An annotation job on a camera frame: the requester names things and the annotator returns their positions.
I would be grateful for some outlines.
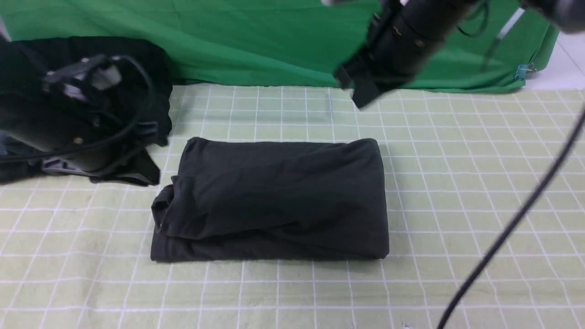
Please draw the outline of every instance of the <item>folded clothing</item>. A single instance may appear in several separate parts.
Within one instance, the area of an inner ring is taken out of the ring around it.
[[[378,143],[188,141],[152,205],[150,257],[379,259],[389,252]]]

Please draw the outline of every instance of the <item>wrinkled fabric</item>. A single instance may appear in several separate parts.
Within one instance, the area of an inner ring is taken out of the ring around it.
[[[152,204],[151,259],[378,259],[388,254],[378,143],[188,141]]]
[[[171,76],[167,68],[166,52],[147,40],[125,37],[68,37],[38,40],[14,41],[11,43],[25,56],[31,66],[39,74],[39,81],[48,70],[58,70],[67,65],[79,62],[84,57],[96,54],[128,55],[136,59],[150,76],[154,87],[154,104],[144,109],[141,122],[157,122],[159,138],[156,141],[164,145],[172,129],[168,115],[170,110],[169,97],[173,90]],[[21,65],[2,63],[0,81],[12,81],[24,70]],[[109,111],[123,121],[134,116],[137,109],[144,107],[147,87],[143,77],[129,64],[120,64],[119,69],[123,80],[115,88],[106,91],[112,101]],[[38,153],[34,148],[0,134],[0,156],[32,155]],[[0,184],[8,184],[30,177],[44,175],[42,161],[3,163],[0,164]]]

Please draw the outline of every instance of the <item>white floor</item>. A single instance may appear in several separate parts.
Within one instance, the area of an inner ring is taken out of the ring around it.
[[[546,69],[526,81],[529,89],[585,89],[585,35],[560,35]]]

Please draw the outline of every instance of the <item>black cable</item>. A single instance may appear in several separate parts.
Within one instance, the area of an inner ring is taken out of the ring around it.
[[[458,26],[457,30],[459,30],[459,32],[461,32],[461,34],[463,34],[467,37],[479,37],[480,35],[482,35],[486,31],[487,24],[488,24],[489,18],[490,18],[490,0],[484,0],[481,8],[482,9],[480,9],[480,11],[483,11],[483,20],[481,21],[481,25],[477,29],[477,31],[475,33],[465,32],[460,26]],[[471,14],[470,19],[475,18],[477,15],[479,15],[479,11]]]
[[[146,86],[148,89],[147,96],[146,96],[147,97],[146,105],[137,109],[132,120],[123,129],[121,129],[115,135],[112,135],[110,137],[98,140],[97,142],[90,143],[90,144],[87,144],[84,146],[74,146],[74,147],[65,148],[62,150],[56,150],[56,151],[51,151],[51,152],[42,152],[42,153],[38,153],[35,155],[0,156],[0,163],[42,160],[42,159],[46,159],[48,157],[64,156],[64,155],[69,155],[69,154],[73,154],[73,153],[87,152],[90,150],[103,148],[104,146],[115,143],[115,142],[121,140],[122,138],[124,138],[125,136],[127,136],[132,131],[132,129],[134,129],[134,127],[136,126],[136,124],[140,120],[141,114],[143,113],[144,109],[150,109],[154,105],[154,86],[153,86],[152,80],[150,79],[148,73],[146,73],[146,70],[134,58],[132,58],[130,56],[114,56],[114,57],[112,57],[112,59],[115,61],[124,60],[124,61],[127,61],[128,63],[132,64],[136,68],[136,70],[140,73],[140,75],[143,77],[144,82],[146,83]]]
[[[476,10],[474,10],[471,14],[469,14],[469,16],[465,17],[465,20],[474,20],[476,19],[479,14],[481,14],[482,12],[484,12],[484,7],[483,6],[477,6]]]
[[[449,306],[447,306],[447,309],[443,313],[443,316],[441,317],[441,321],[439,322],[437,329],[444,329],[445,328],[445,325],[447,324],[449,317],[451,317],[451,314],[455,310],[455,307],[457,307],[457,304],[459,304],[459,302],[461,301],[463,296],[467,293],[467,291],[472,286],[472,284],[475,282],[477,277],[480,276],[480,274],[483,272],[483,270],[485,270],[486,266],[490,263],[491,259],[498,252],[498,250],[500,250],[500,248],[502,247],[502,245],[504,244],[506,239],[509,237],[509,235],[514,231],[514,229],[516,229],[518,224],[520,224],[520,222],[524,219],[524,216],[532,208],[532,206],[534,205],[534,202],[536,202],[538,200],[538,198],[541,196],[542,192],[544,190],[546,190],[547,186],[550,184],[552,179],[555,177],[555,175],[559,171],[560,167],[562,166],[563,162],[565,162],[567,156],[571,152],[571,150],[575,144],[575,141],[577,141],[577,139],[579,138],[579,134],[581,133],[581,130],[583,129],[584,123],[585,123],[585,104],[583,105],[583,109],[581,110],[581,117],[577,121],[577,124],[575,124],[575,127],[573,128],[571,135],[567,139],[564,148],[562,149],[561,153],[556,158],[556,160],[553,162],[553,164],[550,167],[549,171],[547,172],[546,176],[540,182],[540,184],[538,184],[538,186],[536,187],[534,192],[532,192],[532,195],[530,195],[530,198],[526,201],[526,203],[522,206],[522,208],[516,213],[516,215],[514,216],[514,219],[512,219],[512,221],[510,221],[510,223],[508,224],[508,226],[506,226],[505,230],[500,234],[498,239],[492,244],[492,246],[490,247],[490,250],[486,253],[486,255],[483,257],[481,262],[479,262],[479,264],[477,264],[475,269],[473,269],[473,272],[471,274],[469,274],[469,277],[467,277],[467,279],[465,280],[463,285],[461,285],[461,288],[459,288],[459,291],[457,292],[457,294],[455,294],[455,297],[453,297],[453,299],[449,303]]]

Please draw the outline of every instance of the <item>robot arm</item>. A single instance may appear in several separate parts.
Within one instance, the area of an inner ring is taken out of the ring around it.
[[[322,0],[340,5],[353,0]],[[363,108],[382,94],[410,83],[445,39],[480,3],[489,0],[381,0],[366,41],[335,72],[341,88],[353,88]],[[585,31],[584,0],[521,0],[564,33]]]

